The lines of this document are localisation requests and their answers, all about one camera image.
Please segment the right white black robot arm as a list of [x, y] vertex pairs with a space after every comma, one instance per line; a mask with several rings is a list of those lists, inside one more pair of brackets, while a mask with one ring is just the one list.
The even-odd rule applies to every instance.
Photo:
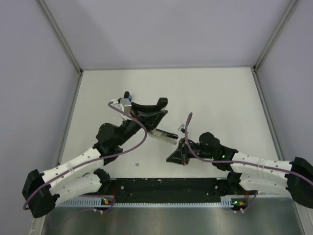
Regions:
[[273, 193], [290, 197], [306, 208], [313, 207], [313, 166], [303, 158], [274, 161], [253, 157], [223, 146], [209, 132], [201, 134], [198, 142], [180, 139], [177, 149], [166, 161], [187, 165], [191, 158], [227, 171], [228, 188], [234, 194], [242, 191]]

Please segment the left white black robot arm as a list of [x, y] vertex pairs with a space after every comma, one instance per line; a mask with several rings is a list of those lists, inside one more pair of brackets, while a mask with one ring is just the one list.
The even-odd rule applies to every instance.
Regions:
[[29, 172], [22, 188], [22, 209], [30, 211], [33, 218], [40, 218], [76, 196], [108, 193], [110, 176], [103, 167], [140, 148], [168, 113], [167, 105], [164, 97], [155, 105], [136, 104], [128, 96], [111, 100], [108, 106], [120, 113], [122, 123], [104, 123], [97, 133], [97, 142], [74, 159], [42, 172]]

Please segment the grey black stapler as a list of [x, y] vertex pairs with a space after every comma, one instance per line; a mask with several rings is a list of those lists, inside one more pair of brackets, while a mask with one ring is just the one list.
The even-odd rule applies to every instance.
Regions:
[[169, 143], [169, 144], [177, 144], [177, 139], [179, 138], [179, 136], [175, 133], [170, 133], [164, 130], [160, 130], [160, 129], [154, 129], [150, 132], [148, 132], [148, 135], [151, 138]]

